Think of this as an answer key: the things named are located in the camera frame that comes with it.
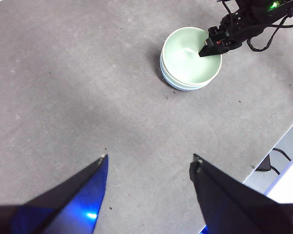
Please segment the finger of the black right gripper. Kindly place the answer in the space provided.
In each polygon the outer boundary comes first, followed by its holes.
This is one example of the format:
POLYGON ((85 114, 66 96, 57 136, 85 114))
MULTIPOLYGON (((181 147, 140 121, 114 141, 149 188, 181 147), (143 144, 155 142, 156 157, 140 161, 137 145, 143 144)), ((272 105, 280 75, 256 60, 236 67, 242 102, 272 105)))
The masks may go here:
POLYGON ((207 57, 207 56, 215 56, 225 54, 229 51, 228 47, 223 45, 214 45, 212 47, 208 47, 205 45, 199 52, 200 57, 207 57))

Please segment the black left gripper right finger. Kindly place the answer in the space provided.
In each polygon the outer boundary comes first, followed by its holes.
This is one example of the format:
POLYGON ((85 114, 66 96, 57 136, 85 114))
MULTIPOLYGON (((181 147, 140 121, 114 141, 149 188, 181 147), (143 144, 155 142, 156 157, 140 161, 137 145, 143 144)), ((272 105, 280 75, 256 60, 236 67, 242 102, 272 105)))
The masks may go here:
POLYGON ((193 154, 189 166, 210 234, 293 234, 293 203, 278 203, 193 154))

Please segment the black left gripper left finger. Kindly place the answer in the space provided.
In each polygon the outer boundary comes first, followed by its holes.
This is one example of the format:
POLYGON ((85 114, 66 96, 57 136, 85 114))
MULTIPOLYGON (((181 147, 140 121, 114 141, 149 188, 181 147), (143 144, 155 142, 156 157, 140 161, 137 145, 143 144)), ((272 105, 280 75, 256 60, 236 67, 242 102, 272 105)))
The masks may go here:
POLYGON ((23 204, 0 205, 0 234, 91 234, 105 196, 108 156, 23 204))

